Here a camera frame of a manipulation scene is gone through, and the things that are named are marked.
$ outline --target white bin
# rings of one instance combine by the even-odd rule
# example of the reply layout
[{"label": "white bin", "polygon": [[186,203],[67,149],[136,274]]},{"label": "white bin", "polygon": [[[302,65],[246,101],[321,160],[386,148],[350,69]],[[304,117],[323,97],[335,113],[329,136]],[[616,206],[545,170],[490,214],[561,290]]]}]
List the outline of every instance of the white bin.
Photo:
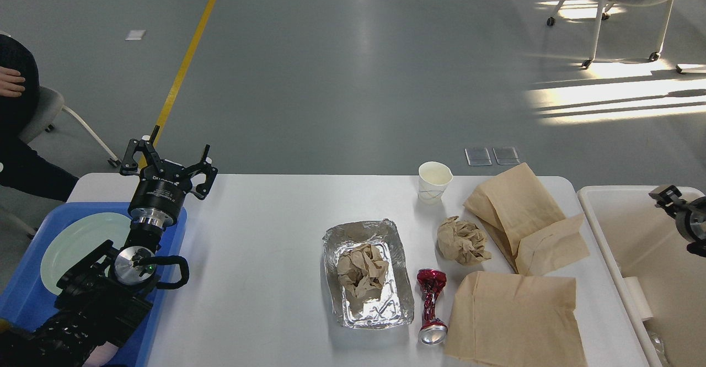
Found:
[{"label": "white bin", "polygon": [[[655,188],[589,186],[578,198],[650,365],[661,367],[646,329],[664,340],[673,367],[706,365],[706,258],[686,251],[674,220],[648,196]],[[678,188],[688,201],[704,195]],[[640,280],[654,314],[644,325],[623,281],[629,276]]]}]

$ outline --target brown paper bag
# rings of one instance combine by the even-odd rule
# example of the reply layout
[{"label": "brown paper bag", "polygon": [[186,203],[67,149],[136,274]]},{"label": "brown paper bag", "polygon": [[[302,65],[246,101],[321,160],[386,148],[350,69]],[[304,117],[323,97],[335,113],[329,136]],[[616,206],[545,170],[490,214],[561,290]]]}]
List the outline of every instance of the brown paper bag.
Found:
[{"label": "brown paper bag", "polygon": [[579,259],[590,252],[579,233],[583,214],[555,222],[523,238],[517,249],[517,273],[542,276]]},{"label": "brown paper bag", "polygon": [[585,367],[576,279],[473,272],[454,297],[444,353],[503,367]]},{"label": "brown paper bag", "polygon": [[589,254],[579,234],[583,215],[566,219],[526,163],[480,184],[463,205],[488,224],[489,235],[518,273],[545,274]]},{"label": "brown paper bag", "polygon": [[464,206],[507,234],[513,256],[521,239],[566,218],[527,163],[480,184],[474,194]]}]

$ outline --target aluminum foil tray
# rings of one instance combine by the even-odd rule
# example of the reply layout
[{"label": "aluminum foil tray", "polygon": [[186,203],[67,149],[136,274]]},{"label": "aluminum foil tray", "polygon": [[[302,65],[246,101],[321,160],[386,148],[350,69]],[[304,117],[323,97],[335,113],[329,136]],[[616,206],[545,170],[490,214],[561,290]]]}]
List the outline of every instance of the aluminum foil tray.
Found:
[{"label": "aluminum foil tray", "polygon": [[[380,299],[351,301],[338,282],[338,258],[362,244],[378,247],[390,263]],[[414,319],[414,297],[409,286],[404,249],[393,221],[363,221],[334,226],[323,236],[323,264],[331,292],[333,314],[343,327],[386,329],[408,325]]]}]

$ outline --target yellow floor line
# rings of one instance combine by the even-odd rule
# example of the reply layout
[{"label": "yellow floor line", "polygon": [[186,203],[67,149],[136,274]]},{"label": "yellow floor line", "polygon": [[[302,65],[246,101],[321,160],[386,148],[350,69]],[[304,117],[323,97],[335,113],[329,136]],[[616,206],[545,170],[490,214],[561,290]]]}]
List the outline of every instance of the yellow floor line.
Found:
[{"label": "yellow floor line", "polygon": [[199,26],[196,27],[196,32],[194,32],[194,37],[191,38],[191,44],[189,44],[189,49],[186,51],[186,55],[184,55],[184,60],[181,61],[181,67],[179,67],[179,71],[176,73],[176,78],[174,78],[174,83],[172,83],[172,88],[169,90],[169,95],[167,96],[167,100],[164,101],[164,106],[162,106],[162,111],[159,113],[159,117],[157,118],[157,125],[161,130],[159,131],[159,134],[157,135],[157,139],[154,141],[154,145],[157,145],[157,141],[159,141],[159,137],[162,135],[164,131],[164,125],[167,123],[167,119],[169,118],[169,113],[172,112],[172,106],[174,106],[174,100],[177,98],[177,94],[179,94],[179,88],[181,88],[181,83],[184,82],[184,77],[186,76],[186,72],[189,70],[189,65],[191,64],[191,59],[194,58],[194,53],[196,52],[196,48],[199,47],[199,41],[201,41],[201,35],[204,34],[204,28],[206,27],[206,23],[208,22],[208,18],[211,15],[211,11],[213,10],[213,6],[215,5],[216,0],[208,0],[208,3],[206,5],[206,8],[204,8],[204,13],[201,15],[201,20],[199,21]]}]

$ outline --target crumpled brown paper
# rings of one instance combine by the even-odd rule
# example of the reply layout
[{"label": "crumpled brown paper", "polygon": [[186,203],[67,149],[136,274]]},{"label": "crumpled brown paper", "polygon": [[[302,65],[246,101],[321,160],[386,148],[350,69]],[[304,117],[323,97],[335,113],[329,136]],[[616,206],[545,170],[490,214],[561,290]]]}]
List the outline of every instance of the crumpled brown paper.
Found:
[{"label": "crumpled brown paper", "polygon": [[485,249],[486,234],[471,221],[457,221],[458,216],[444,220],[436,231],[439,251],[446,259],[471,266],[492,257]]},{"label": "crumpled brown paper", "polygon": [[365,299],[383,288],[389,263],[380,255],[378,247],[363,244],[346,251],[338,258],[338,282],[353,295]]}]

